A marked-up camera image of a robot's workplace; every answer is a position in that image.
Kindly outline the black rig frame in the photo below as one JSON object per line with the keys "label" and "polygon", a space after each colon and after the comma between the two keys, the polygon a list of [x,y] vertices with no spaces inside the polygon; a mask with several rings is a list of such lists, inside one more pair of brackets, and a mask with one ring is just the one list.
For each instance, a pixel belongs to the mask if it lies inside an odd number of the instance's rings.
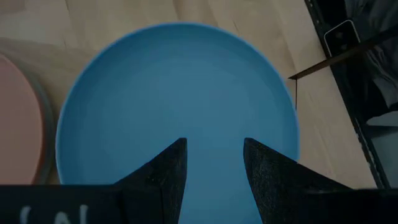
{"label": "black rig frame", "polygon": [[393,29],[395,36],[331,71],[376,184],[398,189],[398,0],[304,0],[326,57],[323,35],[352,20],[360,43]]}

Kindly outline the blue plate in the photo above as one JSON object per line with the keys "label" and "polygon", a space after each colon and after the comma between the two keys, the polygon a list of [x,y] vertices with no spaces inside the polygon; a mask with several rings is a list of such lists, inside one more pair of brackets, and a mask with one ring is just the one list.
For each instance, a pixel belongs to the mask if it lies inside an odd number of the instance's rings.
{"label": "blue plate", "polygon": [[129,34],[77,78],[60,113],[63,184],[112,184],[187,139],[180,224],[261,224],[243,159],[253,138],[299,157],[289,89],[247,42],[203,24]]}

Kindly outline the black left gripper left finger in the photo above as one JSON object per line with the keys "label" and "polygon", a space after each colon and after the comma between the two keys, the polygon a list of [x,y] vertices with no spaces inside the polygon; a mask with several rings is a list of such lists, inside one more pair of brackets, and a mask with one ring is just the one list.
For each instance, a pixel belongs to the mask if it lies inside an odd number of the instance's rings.
{"label": "black left gripper left finger", "polygon": [[187,179],[187,140],[179,138],[117,181],[123,224],[178,224]]}

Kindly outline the white-edged black phone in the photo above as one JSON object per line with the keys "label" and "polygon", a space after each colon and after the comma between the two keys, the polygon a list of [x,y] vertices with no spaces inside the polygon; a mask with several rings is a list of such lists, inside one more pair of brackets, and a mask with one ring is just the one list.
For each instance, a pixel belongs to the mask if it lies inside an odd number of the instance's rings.
{"label": "white-edged black phone", "polygon": [[342,54],[361,42],[352,20],[345,20],[327,31],[323,40],[331,57]]}

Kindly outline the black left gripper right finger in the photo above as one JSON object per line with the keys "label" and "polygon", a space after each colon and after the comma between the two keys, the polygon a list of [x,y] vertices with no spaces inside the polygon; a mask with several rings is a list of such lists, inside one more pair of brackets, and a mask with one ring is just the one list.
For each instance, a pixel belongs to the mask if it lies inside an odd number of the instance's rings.
{"label": "black left gripper right finger", "polygon": [[243,157],[263,224],[322,223],[320,194],[349,189],[253,138],[244,139]]}

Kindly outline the light teal plate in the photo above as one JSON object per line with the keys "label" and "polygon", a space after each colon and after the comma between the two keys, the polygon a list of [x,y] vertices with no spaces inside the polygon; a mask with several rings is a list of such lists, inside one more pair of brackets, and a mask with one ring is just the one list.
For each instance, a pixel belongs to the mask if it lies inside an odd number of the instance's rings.
{"label": "light teal plate", "polygon": [[32,184],[44,184],[44,183],[46,183],[46,181],[49,177],[50,170],[51,170],[52,164],[53,164],[54,141],[55,141],[55,121],[53,119],[52,107],[50,105],[49,99],[48,99],[45,91],[43,90],[43,88],[40,86],[40,84],[35,79],[28,77],[25,74],[24,74],[24,76],[26,77],[26,79],[28,79],[29,83],[31,84],[32,88],[35,91],[35,94],[38,97],[40,107],[41,107],[42,117],[43,117],[43,121],[44,121],[44,147],[42,149],[42,162],[40,163],[39,168],[37,170],[37,178],[36,178],[35,182]]}

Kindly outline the tan plate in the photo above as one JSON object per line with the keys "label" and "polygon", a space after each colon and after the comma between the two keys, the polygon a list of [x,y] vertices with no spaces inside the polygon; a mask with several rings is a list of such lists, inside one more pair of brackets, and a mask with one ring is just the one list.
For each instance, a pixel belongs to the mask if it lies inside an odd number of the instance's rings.
{"label": "tan plate", "polygon": [[42,162],[44,121],[24,74],[0,55],[0,184],[32,184]]}

